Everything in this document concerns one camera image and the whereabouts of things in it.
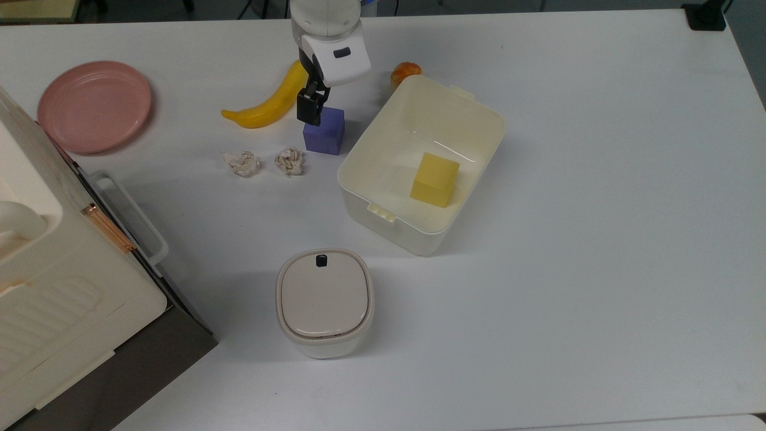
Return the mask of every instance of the copper hinge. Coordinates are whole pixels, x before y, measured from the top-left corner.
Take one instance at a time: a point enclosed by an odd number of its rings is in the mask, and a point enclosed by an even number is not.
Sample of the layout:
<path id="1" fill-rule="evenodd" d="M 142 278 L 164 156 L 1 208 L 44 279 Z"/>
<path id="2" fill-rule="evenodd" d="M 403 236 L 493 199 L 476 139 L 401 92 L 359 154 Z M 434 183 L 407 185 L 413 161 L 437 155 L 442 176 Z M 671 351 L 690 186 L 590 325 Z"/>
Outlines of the copper hinge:
<path id="1" fill-rule="evenodd" d="M 130 253 L 136 249 L 123 231 L 119 230 L 96 204 L 86 206 L 82 213 L 123 253 Z"/>

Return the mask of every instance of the plastic container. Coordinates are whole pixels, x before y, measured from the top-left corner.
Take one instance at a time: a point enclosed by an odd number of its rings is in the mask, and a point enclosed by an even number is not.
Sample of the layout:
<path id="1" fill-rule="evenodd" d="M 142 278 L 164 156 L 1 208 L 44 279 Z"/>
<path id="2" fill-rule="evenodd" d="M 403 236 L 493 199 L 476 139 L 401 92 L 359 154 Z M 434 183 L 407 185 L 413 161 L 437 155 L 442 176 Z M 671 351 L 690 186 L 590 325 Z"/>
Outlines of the plastic container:
<path id="1" fill-rule="evenodd" d="M 351 353 L 375 313 L 365 261 L 342 248 L 293 256 L 277 278 L 277 318 L 300 351 L 326 359 Z"/>
<path id="2" fill-rule="evenodd" d="M 338 170 L 349 215 L 416 255 L 444 239 L 506 133 L 502 116 L 421 75 L 406 78 Z M 412 199 L 423 153 L 460 164 L 446 208 Z"/>

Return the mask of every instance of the toy banana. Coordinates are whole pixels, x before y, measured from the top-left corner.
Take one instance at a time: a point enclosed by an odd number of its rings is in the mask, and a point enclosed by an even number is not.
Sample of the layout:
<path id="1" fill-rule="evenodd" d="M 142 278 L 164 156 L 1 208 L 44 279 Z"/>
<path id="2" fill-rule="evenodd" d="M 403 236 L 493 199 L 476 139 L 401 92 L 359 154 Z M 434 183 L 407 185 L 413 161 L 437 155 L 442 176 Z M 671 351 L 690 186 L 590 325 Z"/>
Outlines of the toy banana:
<path id="1" fill-rule="evenodd" d="M 300 61 L 296 61 L 290 66 L 277 91 L 265 102 L 240 111 L 222 110 L 221 115 L 247 129 L 268 126 L 282 118 L 293 107 L 298 92 L 306 85 L 308 77 Z"/>

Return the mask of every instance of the pink plate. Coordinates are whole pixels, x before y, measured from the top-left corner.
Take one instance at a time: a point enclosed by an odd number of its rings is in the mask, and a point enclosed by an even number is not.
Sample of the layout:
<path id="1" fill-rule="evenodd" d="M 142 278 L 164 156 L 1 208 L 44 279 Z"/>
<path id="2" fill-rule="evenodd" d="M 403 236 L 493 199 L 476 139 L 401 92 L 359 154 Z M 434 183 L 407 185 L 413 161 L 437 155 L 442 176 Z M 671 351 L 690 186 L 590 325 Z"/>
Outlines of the pink plate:
<path id="1" fill-rule="evenodd" d="M 94 61 L 64 72 L 45 89 L 38 122 L 62 148 L 90 154 L 133 137 L 152 106 L 149 83 L 116 61 Z"/>

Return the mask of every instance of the purple cube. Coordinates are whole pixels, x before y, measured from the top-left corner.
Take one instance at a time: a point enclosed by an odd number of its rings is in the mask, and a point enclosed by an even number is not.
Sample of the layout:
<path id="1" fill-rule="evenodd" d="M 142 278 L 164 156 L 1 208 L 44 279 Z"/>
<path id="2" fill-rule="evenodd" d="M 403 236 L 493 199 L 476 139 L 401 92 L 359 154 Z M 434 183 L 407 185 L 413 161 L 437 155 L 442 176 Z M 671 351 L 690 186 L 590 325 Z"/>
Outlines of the purple cube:
<path id="1" fill-rule="evenodd" d="M 319 126 L 303 126 L 303 140 L 306 150 L 337 156 L 343 142 L 345 120 L 342 109 L 325 107 L 322 109 L 322 123 Z"/>

